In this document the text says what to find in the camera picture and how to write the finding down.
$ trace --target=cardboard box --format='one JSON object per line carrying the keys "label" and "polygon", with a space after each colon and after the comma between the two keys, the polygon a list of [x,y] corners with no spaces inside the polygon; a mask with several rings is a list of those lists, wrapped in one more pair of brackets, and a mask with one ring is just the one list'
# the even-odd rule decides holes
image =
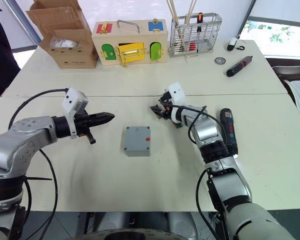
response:
{"label": "cardboard box", "polygon": [[[60,68],[96,67],[98,54],[77,0],[35,0],[26,12],[43,36],[40,47],[53,57]],[[53,36],[75,41],[78,46],[50,47]]]}

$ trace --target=metal handle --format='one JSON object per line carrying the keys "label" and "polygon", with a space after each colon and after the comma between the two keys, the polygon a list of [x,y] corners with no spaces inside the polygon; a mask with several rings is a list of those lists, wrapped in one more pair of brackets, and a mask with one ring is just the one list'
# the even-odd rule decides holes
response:
{"label": "metal handle", "polygon": [[117,25],[118,28],[120,28],[119,23],[134,25],[138,29],[138,33],[140,33],[140,27],[139,27],[139,25],[136,24],[136,23],[134,23],[134,22],[118,20],[118,21],[116,21],[116,25]]}

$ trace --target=small round object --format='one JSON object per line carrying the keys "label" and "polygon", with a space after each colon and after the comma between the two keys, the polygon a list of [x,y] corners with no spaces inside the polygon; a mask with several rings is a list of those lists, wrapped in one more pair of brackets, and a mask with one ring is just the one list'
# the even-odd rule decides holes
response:
{"label": "small round object", "polygon": [[218,65],[223,65],[226,63],[226,59],[224,57],[218,56],[215,58],[214,62]]}

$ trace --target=table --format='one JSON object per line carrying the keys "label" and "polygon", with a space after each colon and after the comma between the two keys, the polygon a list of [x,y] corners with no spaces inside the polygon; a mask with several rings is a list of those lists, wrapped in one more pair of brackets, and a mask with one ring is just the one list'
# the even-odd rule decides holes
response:
{"label": "table", "polygon": [[[88,97],[159,96],[174,82],[179,82],[185,94],[241,95],[285,94],[287,91],[272,71],[256,43],[238,40],[245,50],[227,51],[227,41],[218,40],[213,53],[195,57],[175,56],[167,63],[103,66],[94,69],[60,69],[40,47],[3,94],[4,97],[31,97],[49,89],[74,87]],[[233,77],[226,71],[246,56],[253,56],[244,70]],[[226,63],[217,65],[216,57]]]}
{"label": "table", "polygon": [[[62,97],[40,97],[17,119],[60,116]],[[25,98],[0,98],[0,134]],[[58,179],[57,211],[197,211],[195,188],[204,169],[187,128],[158,119],[149,106],[157,96],[89,97],[88,113],[107,111],[115,118],[93,127],[97,144],[85,137],[60,139],[44,148]],[[300,114],[287,94],[187,96],[188,104],[207,105],[217,116],[231,108],[238,142],[237,164],[252,190],[253,201],[267,210],[300,208]],[[127,157],[127,126],[150,126],[151,156]],[[51,177],[46,160],[36,154],[29,177]],[[31,181],[32,209],[51,211],[54,185]],[[213,211],[208,189],[200,188],[203,211]],[[26,206],[26,194],[22,204]]]}

